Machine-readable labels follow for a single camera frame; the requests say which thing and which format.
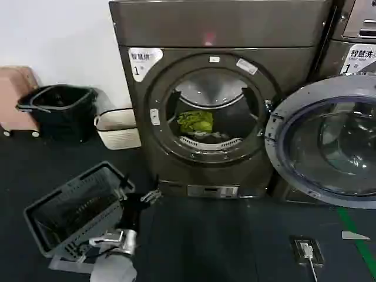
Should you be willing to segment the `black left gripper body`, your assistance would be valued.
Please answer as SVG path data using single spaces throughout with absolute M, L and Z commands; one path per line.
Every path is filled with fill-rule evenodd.
M 122 230 L 133 230 L 139 232 L 141 212 L 147 208 L 144 200 L 145 194 L 128 193 L 127 198 L 120 201 L 122 217 L 119 221 L 119 228 Z

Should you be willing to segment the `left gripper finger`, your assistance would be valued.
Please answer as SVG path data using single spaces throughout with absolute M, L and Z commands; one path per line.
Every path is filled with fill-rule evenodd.
M 159 189 L 159 175 L 157 174 L 153 182 L 153 189 L 140 198 L 140 202 L 146 205 L 153 205 L 157 200 L 162 197 Z
M 125 174 L 121 179 L 118 188 L 116 189 L 117 196 L 119 200 L 126 200 L 129 193 L 135 191 L 135 184 L 129 179 L 129 174 Z

